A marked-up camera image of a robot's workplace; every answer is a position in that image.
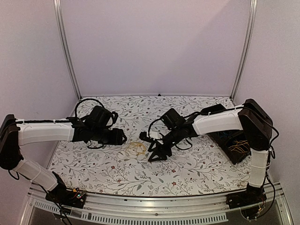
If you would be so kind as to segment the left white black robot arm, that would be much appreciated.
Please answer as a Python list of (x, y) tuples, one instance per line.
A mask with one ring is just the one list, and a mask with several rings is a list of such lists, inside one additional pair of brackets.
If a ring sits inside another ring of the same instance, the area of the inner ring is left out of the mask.
[(127, 141), (127, 137), (122, 129), (113, 128), (117, 118), (116, 112), (110, 112), (99, 105), (82, 118), (74, 116), (63, 120), (18, 120), (9, 114), (0, 128), (0, 166), (39, 184), (51, 192), (59, 203), (66, 203), (70, 194), (59, 175), (26, 159), (20, 147), (51, 141), (95, 141), (100, 146), (120, 146)]

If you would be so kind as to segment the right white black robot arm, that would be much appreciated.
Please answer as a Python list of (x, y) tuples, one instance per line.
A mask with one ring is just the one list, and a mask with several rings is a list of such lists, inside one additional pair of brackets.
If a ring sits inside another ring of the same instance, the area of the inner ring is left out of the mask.
[(241, 131), (251, 152), (250, 188), (243, 193), (242, 200), (253, 204), (260, 198), (259, 188), (263, 186), (267, 172), (273, 122), (253, 99), (247, 99), (232, 109), (225, 109), (221, 104), (214, 105), (186, 117), (171, 108), (159, 120), (167, 126), (169, 133), (150, 139), (150, 162), (166, 160), (172, 155), (172, 147), (183, 139), (223, 131)]

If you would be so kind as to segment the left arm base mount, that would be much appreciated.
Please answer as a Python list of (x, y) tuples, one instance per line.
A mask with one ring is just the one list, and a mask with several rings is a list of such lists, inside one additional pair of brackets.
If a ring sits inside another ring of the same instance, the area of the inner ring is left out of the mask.
[(86, 191), (78, 187), (69, 189), (58, 174), (53, 172), (57, 179), (57, 186), (52, 191), (47, 191), (45, 199), (57, 204), (82, 209), (86, 201)]

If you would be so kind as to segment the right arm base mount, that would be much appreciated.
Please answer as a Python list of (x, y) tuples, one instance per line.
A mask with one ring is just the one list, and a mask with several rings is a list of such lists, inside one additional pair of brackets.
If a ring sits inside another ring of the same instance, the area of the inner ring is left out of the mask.
[(262, 187), (252, 187), (247, 185), (245, 191), (228, 194), (226, 204), (230, 209), (246, 207), (252, 204), (255, 206), (241, 210), (242, 216), (247, 220), (257, 219), (264, 208), (267, 196)]

